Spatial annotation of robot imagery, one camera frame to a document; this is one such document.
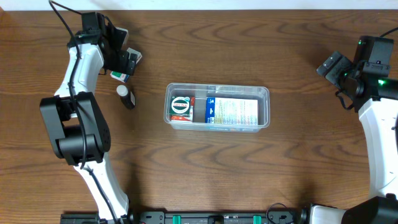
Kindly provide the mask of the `white green medicine box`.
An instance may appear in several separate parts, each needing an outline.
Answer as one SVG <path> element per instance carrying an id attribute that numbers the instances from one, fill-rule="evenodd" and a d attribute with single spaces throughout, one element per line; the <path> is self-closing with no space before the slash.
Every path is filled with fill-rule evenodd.
<path id="1" fill-rule="evenodd" d="M 127 52 L 129 53 L 129 57 L 127 60 L 127 63 L 123 67 L 123 72 L 118 71 L 112 71 L 111 72 L 111 77 L 114 79 L 117 79 L 123 83 L 126 83 L 129 79 L 130 76 L 133 76 L 135 68 L 139 61 L 142 58 L 142 54 L 132 48 L 128 48 Z"/>

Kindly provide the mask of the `dark bottle white cap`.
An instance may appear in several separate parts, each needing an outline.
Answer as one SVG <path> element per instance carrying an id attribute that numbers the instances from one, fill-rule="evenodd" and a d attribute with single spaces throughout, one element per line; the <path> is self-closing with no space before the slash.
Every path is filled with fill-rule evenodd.
<path id="1" fill-rule="evenodd" d="M 123 105 L 132 110 L 136 106 L 136 98 L 132 91 L 125 85 L 119 85 L 116 89 L 117 94 L 119 95 Z"/>

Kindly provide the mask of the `green Zam-Buk ointment box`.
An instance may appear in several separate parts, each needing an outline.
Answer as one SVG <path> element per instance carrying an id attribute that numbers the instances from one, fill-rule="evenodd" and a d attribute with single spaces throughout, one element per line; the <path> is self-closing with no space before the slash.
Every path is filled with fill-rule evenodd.
<path id="1" fill-rule="evenodd" d="M 191 98 L 189 96 L 172 96 L 170 102 L 170 114 L 188 116 L 190 113 Z"/>

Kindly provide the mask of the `red medicine box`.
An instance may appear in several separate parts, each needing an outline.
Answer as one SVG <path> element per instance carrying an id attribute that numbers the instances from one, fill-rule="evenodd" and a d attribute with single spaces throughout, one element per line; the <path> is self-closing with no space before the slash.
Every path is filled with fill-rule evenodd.
<path id="1" fill-rule="evenodd" d="M 180 116 L 180 115 L 171 115 L 170 114 L 170 120 L 171 121 L 178 121 L 178 122 L 188 122 L 192 123 L 193 122 L 193 111 L 194 111 L 194 106 L 195 106 L 195 98 L 191 97 L 191 107 L 190 107 L 190 113 L 188 116 Z"/>

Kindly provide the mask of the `blue fever patch box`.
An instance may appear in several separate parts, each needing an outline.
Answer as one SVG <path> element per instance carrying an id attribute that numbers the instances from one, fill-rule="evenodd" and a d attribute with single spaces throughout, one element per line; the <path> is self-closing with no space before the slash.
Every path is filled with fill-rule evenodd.
<path id="1" fill-rule="evenodd" d="M 205 123 L 258 125 L 258 102 L 237 98 L 207 98 Z"/>

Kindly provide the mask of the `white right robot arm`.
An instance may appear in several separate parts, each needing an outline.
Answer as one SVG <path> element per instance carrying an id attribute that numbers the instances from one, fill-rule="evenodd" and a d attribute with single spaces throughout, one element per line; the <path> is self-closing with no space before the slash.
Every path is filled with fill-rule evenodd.
<path id="1" fill-rule="evenodd" d="M 311 205 L 303 223 L 397 224 L 397 80 L 389 78 L 394 41 L 384 34 L 362 35 L 353 60 L 333 52 L 317 73 L 333 84 L 336 97 L 354 110 L 366 138 L 369 198 L 347 210 Z"/>

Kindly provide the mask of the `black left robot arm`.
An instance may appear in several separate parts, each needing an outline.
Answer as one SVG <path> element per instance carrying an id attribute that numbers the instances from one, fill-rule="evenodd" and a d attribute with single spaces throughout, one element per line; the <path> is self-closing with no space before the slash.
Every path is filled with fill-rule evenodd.
<path id="1" fill-rule="evenodd" d="M 96 215 L 62 215 L 61 223 L 132 223 L 129 198 L 109 159 L 111 135 L 95 99 L 100 71 L 121 78 L 134 74 L 141 55 L 124 49 L 128 31 L 98 12 L 81 14 L 82 29 L 67 44 L 69 63 L 59 89 L 40 102 L 40 112 L 54 154 L 86 182 Z"/>

